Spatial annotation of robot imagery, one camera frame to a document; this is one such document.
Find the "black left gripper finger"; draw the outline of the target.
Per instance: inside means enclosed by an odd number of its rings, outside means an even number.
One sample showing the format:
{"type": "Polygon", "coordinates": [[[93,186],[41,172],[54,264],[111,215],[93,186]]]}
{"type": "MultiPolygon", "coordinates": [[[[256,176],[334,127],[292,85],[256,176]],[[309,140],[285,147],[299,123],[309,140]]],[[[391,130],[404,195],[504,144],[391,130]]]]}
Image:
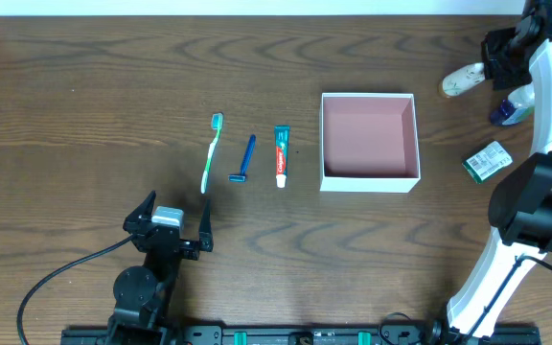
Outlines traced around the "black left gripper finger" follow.
{"type": "Polygon", "coordinates": [[[211,201],[209,199],[206,200],[204,205],[198,228],[198,237],[201,245],[213,244],[213,233],[211,225],[211,201]]]}
{"type": "Polygon", "coordinates": [[[151,221],[156,191],[151,191],[148,196],[134,210],[134,219],[136,221],[151,221]]]}

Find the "clear bottle blue liquid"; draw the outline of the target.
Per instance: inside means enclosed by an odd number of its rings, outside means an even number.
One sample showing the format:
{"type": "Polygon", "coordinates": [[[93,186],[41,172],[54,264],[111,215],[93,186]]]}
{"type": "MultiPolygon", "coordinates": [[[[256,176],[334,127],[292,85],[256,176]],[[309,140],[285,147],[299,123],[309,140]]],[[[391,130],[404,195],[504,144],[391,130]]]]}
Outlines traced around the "clear bottle blue liquid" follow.
{"type": "Polygon", "coordinates": [[[514,126],[524,121],[535,109],[535,91],[527,84],[512,91],[490,114],[490,122],[499,127],[514,126]]]}

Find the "white floral lotion tube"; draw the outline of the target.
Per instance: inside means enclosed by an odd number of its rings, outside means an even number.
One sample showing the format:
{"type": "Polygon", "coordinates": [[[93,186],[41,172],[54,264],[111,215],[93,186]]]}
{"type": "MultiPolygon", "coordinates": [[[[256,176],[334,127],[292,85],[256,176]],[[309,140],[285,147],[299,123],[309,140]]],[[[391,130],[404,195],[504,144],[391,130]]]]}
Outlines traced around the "white floral lotion tube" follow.
{"type": "Polygon", "coordinates": [[[484,69],[482,62],[476,62],[450,73],[439,83],[440,94],[453,98],[472,90],[486,79],[484,69]]]}

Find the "green white soap packet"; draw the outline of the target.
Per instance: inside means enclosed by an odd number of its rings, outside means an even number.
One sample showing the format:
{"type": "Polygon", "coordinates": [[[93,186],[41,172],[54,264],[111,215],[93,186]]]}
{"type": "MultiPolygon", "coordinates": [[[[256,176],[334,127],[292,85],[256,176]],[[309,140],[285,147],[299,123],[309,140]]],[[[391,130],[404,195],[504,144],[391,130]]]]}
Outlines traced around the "green white soap packet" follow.
{"type": "Polygon", "coordinates": [[[512,156],[497,141],[493,141],[465,159],[462,165],[477,184],[482,184],[512,163],[512,156]]]}

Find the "Colgate toothpaste tube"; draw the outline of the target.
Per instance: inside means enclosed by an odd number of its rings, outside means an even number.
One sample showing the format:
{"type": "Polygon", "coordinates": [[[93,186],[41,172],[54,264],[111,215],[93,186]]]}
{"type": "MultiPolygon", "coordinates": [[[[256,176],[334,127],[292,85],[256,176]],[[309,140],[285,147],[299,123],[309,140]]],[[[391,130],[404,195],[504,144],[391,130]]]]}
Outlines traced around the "Colgate toothpaste tube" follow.
{"type": "Polygon", "coordinates": [[[287,183],[289,132],[289,126],[280,125],[274,128],[276,146],[276,185],[278,188],[285,188],[287,183]]]}

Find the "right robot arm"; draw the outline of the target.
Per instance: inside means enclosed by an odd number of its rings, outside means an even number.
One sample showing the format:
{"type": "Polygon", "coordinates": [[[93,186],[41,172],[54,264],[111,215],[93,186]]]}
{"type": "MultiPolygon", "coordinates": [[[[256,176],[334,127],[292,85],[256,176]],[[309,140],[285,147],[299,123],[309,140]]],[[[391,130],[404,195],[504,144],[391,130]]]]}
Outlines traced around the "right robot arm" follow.
{"type": "Polygon", "coordinates": [[[490,199],[488,242],[445,317],[427,331],[427,344],[532,344],[538,331],[502,328],[496,321],[526,274],[552,271],[552,0],[528,1],[516,26],[490,31],[481,60],[446,76],[440,91],[459,96],[482,81],[495,90],[531,86],[534,136],[529,157],[502,179],[490,199]]]}

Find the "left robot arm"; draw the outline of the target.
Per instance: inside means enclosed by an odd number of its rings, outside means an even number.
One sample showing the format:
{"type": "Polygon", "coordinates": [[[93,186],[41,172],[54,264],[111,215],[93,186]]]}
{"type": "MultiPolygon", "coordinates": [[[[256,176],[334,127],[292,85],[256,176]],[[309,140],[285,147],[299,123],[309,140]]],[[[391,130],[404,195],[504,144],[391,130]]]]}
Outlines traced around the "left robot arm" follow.
{"type": "Polygon", "coordinates": [[[183,332],[168,316],[180,264],[196,261],[214,247],[211,206],[206,202],[196,240],[181,237],[184,212],[154,205],[150,192],[124,220],[123,229],[136,249],[146,255],[142,264],[121,272],[113,285],[116,303],[108,320],[106,344],[181,344],[183,332]]]}

